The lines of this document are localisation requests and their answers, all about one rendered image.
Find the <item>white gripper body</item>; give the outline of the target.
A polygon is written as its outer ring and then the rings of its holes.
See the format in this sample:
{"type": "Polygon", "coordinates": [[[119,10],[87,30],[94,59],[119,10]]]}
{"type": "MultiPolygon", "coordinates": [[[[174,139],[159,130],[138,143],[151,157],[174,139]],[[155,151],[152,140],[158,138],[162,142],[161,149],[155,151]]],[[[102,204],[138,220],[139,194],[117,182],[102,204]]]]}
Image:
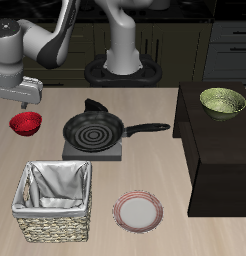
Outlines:
{"type": "Polygon", "coordinates": [[[0,87],[0,98],[38,104],[42,98],[43,84],[22,83],[14,88],[0,87]]]}

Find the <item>red bowl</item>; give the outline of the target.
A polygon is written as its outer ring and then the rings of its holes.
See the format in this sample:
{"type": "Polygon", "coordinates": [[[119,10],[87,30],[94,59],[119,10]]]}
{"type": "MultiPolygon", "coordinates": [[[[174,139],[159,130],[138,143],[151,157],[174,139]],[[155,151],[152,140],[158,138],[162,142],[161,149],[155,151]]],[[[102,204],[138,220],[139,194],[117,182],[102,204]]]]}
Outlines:
{"type": "Polygon", "coordinates": [[[22,112],[15,115],[9,122],[9,127],[18,135],[29,137],[40,128],[42,116],[36,112],[22,112]]]}

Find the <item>wicker basket with white liner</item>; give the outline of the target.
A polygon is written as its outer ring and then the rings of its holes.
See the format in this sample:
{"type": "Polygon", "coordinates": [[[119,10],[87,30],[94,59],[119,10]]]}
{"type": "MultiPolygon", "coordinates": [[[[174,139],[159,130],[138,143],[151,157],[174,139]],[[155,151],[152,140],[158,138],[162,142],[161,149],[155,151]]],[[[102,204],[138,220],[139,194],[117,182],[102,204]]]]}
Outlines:
{"type": "Polygon", "coordinates": [[[92,165],[88,161],[29,161],[12,202],[12,214],[28,242],[88,240],[92,165]]]}

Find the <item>green bowl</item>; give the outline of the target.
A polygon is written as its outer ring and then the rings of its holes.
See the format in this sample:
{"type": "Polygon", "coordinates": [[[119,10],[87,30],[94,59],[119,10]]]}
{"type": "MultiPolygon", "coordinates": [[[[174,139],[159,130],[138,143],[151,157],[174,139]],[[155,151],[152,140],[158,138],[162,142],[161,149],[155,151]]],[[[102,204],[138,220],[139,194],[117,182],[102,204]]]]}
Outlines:
{"type": "Polygon", "coordinates": [[[246,107],[246,99],[228,88],[206,89],[199,99],[205,113],[215,121],[230,120],[246,107]]]}

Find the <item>black frying pan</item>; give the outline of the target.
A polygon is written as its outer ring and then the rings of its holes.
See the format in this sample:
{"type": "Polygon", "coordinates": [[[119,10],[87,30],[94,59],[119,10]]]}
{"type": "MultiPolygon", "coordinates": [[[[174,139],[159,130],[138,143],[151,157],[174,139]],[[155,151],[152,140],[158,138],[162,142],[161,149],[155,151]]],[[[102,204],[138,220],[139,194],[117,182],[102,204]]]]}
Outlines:
{"type": "Polygon", "coordinates": [[[104,111],[88,111],[72,117],[63,128],[64,139],[83,152],[101,152],[114,146],[121,138],[139,132],[165,131],[169,124],[145,123],[125,127],[117,116],[104,111]]]}

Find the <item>dark grey stove plate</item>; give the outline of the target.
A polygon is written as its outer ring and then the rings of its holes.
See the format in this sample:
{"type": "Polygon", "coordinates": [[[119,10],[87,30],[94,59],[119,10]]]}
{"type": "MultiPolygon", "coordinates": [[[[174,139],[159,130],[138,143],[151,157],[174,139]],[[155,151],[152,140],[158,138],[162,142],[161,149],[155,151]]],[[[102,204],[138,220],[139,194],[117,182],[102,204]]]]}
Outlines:
{"type": "Polygon", "coordinates": [[[119,140],[111,148],[100,152],[83,152],[72,147],[65,142],[63,152],[63,160],[81,160],[81,161],[121,161],[122,160],[122,140],[119,140]]]}

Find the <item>white plate with red rings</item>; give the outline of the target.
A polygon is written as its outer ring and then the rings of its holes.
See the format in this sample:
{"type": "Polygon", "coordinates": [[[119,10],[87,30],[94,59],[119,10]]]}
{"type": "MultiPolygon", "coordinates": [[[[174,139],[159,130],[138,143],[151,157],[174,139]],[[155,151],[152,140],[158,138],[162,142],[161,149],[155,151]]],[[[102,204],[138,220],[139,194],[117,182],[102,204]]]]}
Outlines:
{"type": "Polygon", "coordinates": [[[131,191],[117,199],[113,206],[113,218],[118,226],[132,233],[147,233],[163,220],[161,202],[146,191],[131,191]]]}

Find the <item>dark kitchen cupboards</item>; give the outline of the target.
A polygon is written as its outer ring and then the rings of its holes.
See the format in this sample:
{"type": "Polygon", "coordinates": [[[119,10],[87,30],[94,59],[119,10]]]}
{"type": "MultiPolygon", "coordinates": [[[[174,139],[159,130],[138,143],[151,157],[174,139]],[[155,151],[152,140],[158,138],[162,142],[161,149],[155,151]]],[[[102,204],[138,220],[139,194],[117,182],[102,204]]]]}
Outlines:
{"type": "MultiPolygon", "coordinates": [[[[200,81],[212,29],[210,0],[172,0],[166,11],[127,10],[136,21],[136,48],[152,56],[162,68],[160,87],[176,87],[181,81],[200,81]]],[[[61,0],[0,0],[0,18],[26,19],[52,31],[61,0]]],[[[81,0],[65,64],[46,70],[24,60],[24,74],[47,87],[87,87],[85,66],[110,48],[108,19],[94,0],[81,0]]]]}

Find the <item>dark wooden cabinet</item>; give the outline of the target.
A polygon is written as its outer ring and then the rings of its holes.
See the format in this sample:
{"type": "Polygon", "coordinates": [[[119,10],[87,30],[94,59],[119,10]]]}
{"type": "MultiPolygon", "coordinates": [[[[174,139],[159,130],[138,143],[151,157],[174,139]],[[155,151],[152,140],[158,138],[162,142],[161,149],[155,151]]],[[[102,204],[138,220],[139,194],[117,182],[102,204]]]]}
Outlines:
{"type": "Polygon", "coordinates": [[[182,140],[192,184],[190,217],[246,217],[246,107],[220,122],[203,110],[200,94],[229,88],[246,100],[240,82],[181,82],[173,136],[182,140]]]}

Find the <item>grey drawer unit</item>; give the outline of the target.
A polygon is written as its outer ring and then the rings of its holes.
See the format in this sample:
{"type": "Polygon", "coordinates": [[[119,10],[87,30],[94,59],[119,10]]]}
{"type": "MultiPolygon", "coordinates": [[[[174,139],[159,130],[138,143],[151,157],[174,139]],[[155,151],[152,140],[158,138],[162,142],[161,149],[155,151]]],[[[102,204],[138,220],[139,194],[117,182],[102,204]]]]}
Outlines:
{"type": "Polygon", "coordinates": [[[213,23],[203,80],[246,85],[246,21],[213,23]]]}

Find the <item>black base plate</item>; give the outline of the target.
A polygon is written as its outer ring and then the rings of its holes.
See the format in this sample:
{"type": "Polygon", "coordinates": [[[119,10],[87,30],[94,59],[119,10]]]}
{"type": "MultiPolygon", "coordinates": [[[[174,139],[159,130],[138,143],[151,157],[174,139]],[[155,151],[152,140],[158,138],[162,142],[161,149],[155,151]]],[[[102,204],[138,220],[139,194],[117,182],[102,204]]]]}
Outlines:
{"type": "Polygon", "coordinates": [[[93,88],[152,88],[162,78],[161,67],[148,54],[141,54],[142,69],[130,75],[116,75],[103,67],[107,57],[98,54],[84,72],[85,79],[93,88]]]}

